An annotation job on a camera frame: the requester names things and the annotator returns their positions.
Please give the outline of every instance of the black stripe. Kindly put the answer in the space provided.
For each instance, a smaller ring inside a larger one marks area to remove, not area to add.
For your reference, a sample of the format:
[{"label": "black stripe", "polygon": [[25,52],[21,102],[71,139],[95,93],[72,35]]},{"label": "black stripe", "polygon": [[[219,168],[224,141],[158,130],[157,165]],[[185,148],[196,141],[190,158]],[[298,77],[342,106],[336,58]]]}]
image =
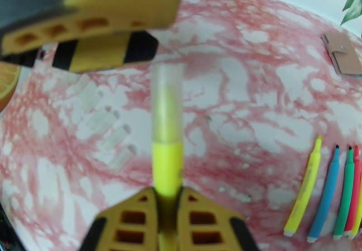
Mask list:
[{"label": "black stripe", "polygon": [[69,70],[77,45],[78,40],[59,43],[53,59],[53,67]]},{"label": "black stripe", "polygon": [[151,61],[158,48],[158,41],[145,31],[134,32],[128,43],[123,63]]},{"label": "black stripe", "polygon": [[38,51],[39,49],[35,49],[20,54],[8,54],[1,56],[0,61],[32,68],[34,66],[35,60],[37,59]]},{"label": "black stripe", "polygon": [[98,241],[102,236],[102,232],[106,223],[107,223],[106,218],[99,218],[93,222],[79,251],[97,250]]},{"label": "black stripe", "polygon": [[239,218],[231,218],[230,224],[234,230],[235,236],[244,251],[259,251],[249,229],[243,220]]}]

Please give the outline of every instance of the red marker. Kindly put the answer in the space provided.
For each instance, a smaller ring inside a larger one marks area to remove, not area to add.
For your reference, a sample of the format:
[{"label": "red marker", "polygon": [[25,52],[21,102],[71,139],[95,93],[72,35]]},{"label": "red marker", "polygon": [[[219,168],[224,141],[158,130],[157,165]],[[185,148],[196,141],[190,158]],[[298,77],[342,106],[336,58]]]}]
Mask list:
[{"label": "red marker", "polygon": [[359,159],[358,146],[354,148],[354,177],[353,177],[353,192],[351,198],[351,205],[349,207],[348,218],[346,227],[344,228],[344,234],[349,235],[354,225],[354,219],[356,218],[356,210],[359,198],[359,187],[361,182],[361,161]]}]

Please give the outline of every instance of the highlighter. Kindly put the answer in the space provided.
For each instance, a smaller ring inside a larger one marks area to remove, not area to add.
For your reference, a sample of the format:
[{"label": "highlighter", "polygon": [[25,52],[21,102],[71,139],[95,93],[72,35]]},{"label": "highlighter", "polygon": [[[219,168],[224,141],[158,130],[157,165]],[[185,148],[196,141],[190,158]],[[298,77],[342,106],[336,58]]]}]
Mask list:
[{"label": "highlighter", "polygon": [[[355,147],[355,158],[359,161],[359,150],[358,146]],[[359,231],[359,226],[361,225],[362,220],[362,179],[360,179],[360,186],[359,186],[359,198],[356,210],[356,217],[354,219],[354,224],[351,233],[349,234],[350,239],[354,239]]]},{"label": "highlighter", "polygon": [[356,211],[358,205],[360,183],[361,183],[361,161],[359,159],[359,149],[356,146],[355,156],[354,156],[353,192],[352,192],[351,205],[349,207],[346,227],[344,229],[345,235],[349,235],[354,225],[354,220],[356,218]]},{"label": "highlighter", "polygon": [[343,236],[344,228],[346,226],[349,206],[351,205],[351,197],[353,190],[353,174],[354,174],[353,150],[352,147],[349,147],[347,162],[344,167],[344,180],[343,180],[343,192],[342,192],[341,204],[339,206],[339,213],[337,216],[337,221],[334,226],[334,232],[333,232],[334,240],[339,240]]},{"label": "highlighter", "polygon": [[309,156],[307,170],[305,171],[302,185],[300,187],[297,199],[294,203],[293,210],[288,218],[284,227],[284,235],[291,237],[298,230],[300,222],[307,208],[315,180],[317,178],[319,163],[320,163],[320,149],[322,147],[322,137],[319,136],[315,141],[314,149]]},{"label": "highlighter", "polygon": [[329,165],[327,179],[324,185],[322,198],[319,203],[317,214],[314,218],[312,227],[308,234],[308,242],[315,242],[322,231],[324,222],[327,218],[329,209],[331,207],[334,190],[336,188],[337,178],[339,172],[339,146],[337,145],[334,150],[334,156],[332,162]]},{"label": "highlighter", "polygon": [[159,250],[176,250],[176,211],[183,183],[182,65],[151,67],[152,172]]}]

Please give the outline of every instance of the table surface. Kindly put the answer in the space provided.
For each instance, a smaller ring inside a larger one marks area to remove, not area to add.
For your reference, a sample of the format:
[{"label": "table surface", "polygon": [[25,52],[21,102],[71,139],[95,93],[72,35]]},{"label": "table surface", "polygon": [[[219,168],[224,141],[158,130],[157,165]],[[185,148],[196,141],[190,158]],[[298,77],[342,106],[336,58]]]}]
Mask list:
[{"label": "table surface", "polygon": [[[152,64],[186,65],[186,184],[240,212],[262,251],[362,250],[361,236],[331,239],[343,168],[322,237],[306,242],[333,147],[340,145],[342,165],[347,146],[362,140],[362,84],[335,74],[320,38],[328,30],[342,31],[280,1],[183,0],[175,25],[152,32],[161,43]],[[361,55],[361,41],[350,38]],[[29,250],[75,251],[100,210],[152,184],[149,64],[64,80],[49,67],[52,55],[4,113],[1,203]],[[99,99],[88,99],[87,110],[85,83]],[[100,111],[112,123],[92,133]],[[105,138],[120,127],[126,135],[107,151]],[[283,227],[318,135],[312,198],[287,238]],[[119,153],[130,161],[114,171]]]}]

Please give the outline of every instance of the orange slice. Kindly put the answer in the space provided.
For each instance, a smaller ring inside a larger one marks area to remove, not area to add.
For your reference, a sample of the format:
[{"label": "orange slice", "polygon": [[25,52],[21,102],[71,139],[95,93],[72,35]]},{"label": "orange slice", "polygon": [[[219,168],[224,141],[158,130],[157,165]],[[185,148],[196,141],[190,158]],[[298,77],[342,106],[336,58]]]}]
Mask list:
[{"label": "orange slice", "polygon": [[21,67],[0,62],[0,112],[9,103],[19,80]]}]

